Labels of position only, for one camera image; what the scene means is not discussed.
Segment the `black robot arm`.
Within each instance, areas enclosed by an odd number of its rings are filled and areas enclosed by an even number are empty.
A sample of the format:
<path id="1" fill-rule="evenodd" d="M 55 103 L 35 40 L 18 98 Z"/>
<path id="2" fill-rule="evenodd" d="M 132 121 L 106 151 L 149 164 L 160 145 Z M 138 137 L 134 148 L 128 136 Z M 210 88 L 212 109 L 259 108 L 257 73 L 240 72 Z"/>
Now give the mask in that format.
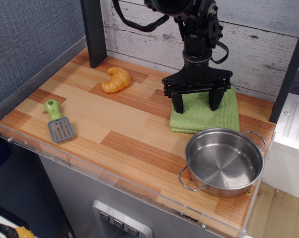
<path id="1" fill-rule="evenodd" d="M 184 94 L 208 92 L 211 110 L 218 109 L 224 93 L 230 89 L 229 70 L 209 67 L 216 46 L 228 51 L 220 42 L 223 26 L 220 25 L 218 7 L 213 0 L 146 0 L 144 4 L 167 16 L 179 26 L 184 42 L 183 68 L 162 80 L 164 94 L 171 98 L 178 113 L 184 112 Z"/>

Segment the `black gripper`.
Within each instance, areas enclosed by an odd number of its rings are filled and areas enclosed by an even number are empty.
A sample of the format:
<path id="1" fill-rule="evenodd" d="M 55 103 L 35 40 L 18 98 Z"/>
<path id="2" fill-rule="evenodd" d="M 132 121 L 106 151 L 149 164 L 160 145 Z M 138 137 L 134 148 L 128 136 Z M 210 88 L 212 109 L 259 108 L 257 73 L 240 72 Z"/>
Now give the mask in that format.
<path id="1" fill-rule="evenodd" d="M 233 73 L 229 70 L 209 67 L 207 60 L 194 62 L 185 60 L 179 72 L 163 78 L 164 95 L 171 97 L 175 111 L 182 114 L 184 112 L 182 94 L 209 91 L 209 106 L 215 111 L 223 99 L 224 89 L 213 88 L 231 87 L 232 76 Z"/>

